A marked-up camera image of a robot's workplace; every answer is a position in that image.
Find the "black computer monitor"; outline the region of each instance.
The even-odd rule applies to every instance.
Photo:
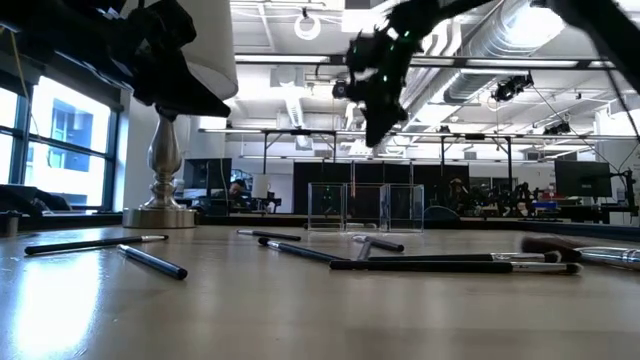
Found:
[[[231,159],[187,159],[184,162],[186,189],[228,189],[229,183]]]
[[[557,192],[565,196],[611,197],[609,164],[555,161]]]

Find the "silver lamp base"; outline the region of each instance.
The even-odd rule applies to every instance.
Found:
[[[138,229],[189,229],[196,227],[196,211],[189,209],[124,209],[122,226]]]

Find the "window frame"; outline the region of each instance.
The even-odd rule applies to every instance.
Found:
[[[40,143],[44,145],[54,146],[61,150],[69,150],[79,154],[95,156],[103,158],[105,161],[103,189],[102,189],[102,205],[100,206],[85,206],[74,205],[74,210],[107,210],[113,209],[113,194],[115,184],[115,168],[116,168],[116,146],[118,141],[118,123],[120,122],[120,113],[122,112],[122,105],[114,106],[113,104],[104,104],[109,107],[111,114],[109,117],[109,125],[107,128],[107,148],[106,152],[85,148],[83,146],[71,144],[68,142],[53,139],[51,137],[45,137],[42,135],[36,135],[30,133],[31,125],[31,107],[27,102],[27,98],[24,96],[24,91],[20,84],[19,88],[17,84],[20,84],[20,80],[13,78],[10,74],[0,70],[0,87],[9,90],[18,95],[18,104],[16,109],[15,127],[6,127],[0,125],[0,133],[10,135],[13,137],[13,148],[11,152],[11,161],[9,169],[9,183],[11,184],[24,184],[26,181],[26,169],[27,169],[27,157],[29,153],[29,143]],[[25,82],[29,99],[33,99],[34,84]]]

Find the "wooden table surface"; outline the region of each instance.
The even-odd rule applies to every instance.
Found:
[[[330,271],[232,227],[121,228],[1,239],[1,359],[633,359],[640,274]],[[347,235],[302,246],[355,257]],[[24,257],[26,245],[166,233],[140,246],[189,270],[176,281],[115,249]],[[389,235],[407,254],[511,252],[521,233]],[[374,254],[384,254],[374,250]]]

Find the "ceiling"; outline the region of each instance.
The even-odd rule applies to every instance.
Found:
[[[625,0],[620,3],[631,11],[632,17],[636,16],[635,11],[640,11],[638,1]],[[354,25],[346,15],[349,12],[342,10],[343,1],[324,2],[326,6],[305,2],[308,14],[319,19],[320,23],[320,32],[313,40],[304,40],[296,34],[295,22],[301,10],[300,6],[291,1],[280,3],[281,5],[278,5],[278,1],[232,1],[231,4],[236,53],[343,54],[349,40],[357,35],[355,32],[342,31],[343,24]],[[454,20],[461,24],[462,38],[493,6],[495,3],[487,4]],[[302,21],[300,27],[303,31],[309,30],[312,27],[311,20]],[[533,56],[597,58],[589,38],[581,31],[568,27]],[[282,121],[278,122],[277,119],[283,116],[286,118],[287,106],[285,96],[280,91],[282,88],[278,88],[279,85],[273,87],[272,72],[275,68],[272,65],[238,66],[240,91],[235,98],[227,101],[232,107],[229,122],[234,128],[283,127]],[[346,68],[323,66],[316,69],[314,66],[303,66],[299,71],[304,74],[305,89],[300,94],[304,114],[327,115],[329,120],[326,121],[326,127],[340,127],[341,122],[331,119],[335,116],[344,117],[348,102],[333,99],[331,89],[335,79],[341,77]],[[453,132],[493,132],[499,124],[501,131],[509,133],[541,133],[545,124],[557,119],[555,112],[558,112],[563,116],[570,114],[570,122],[576,132],[587,133],[593,130],[594,110],[614,99],[604,72],[538,70],[533,71],[532,76],[537,91],[528,89],[514,101],[500,104],[496,110],[496,104],[488,99],[492,90],[488,88],[477,99],[453,114],[455,122],[450,121],[450,118],[443,119],[444,122]],[[629,89],[624,79],[620,76],[616,79],[622,89]],[[434,127],[425,128],[424,131],[433,129]],[[227,141],[240,139],[262,141],[259,137],[253,139],[251,136],[239,135],[228,135]],[[292,142],[293,138],[282,137],[280,141]]]

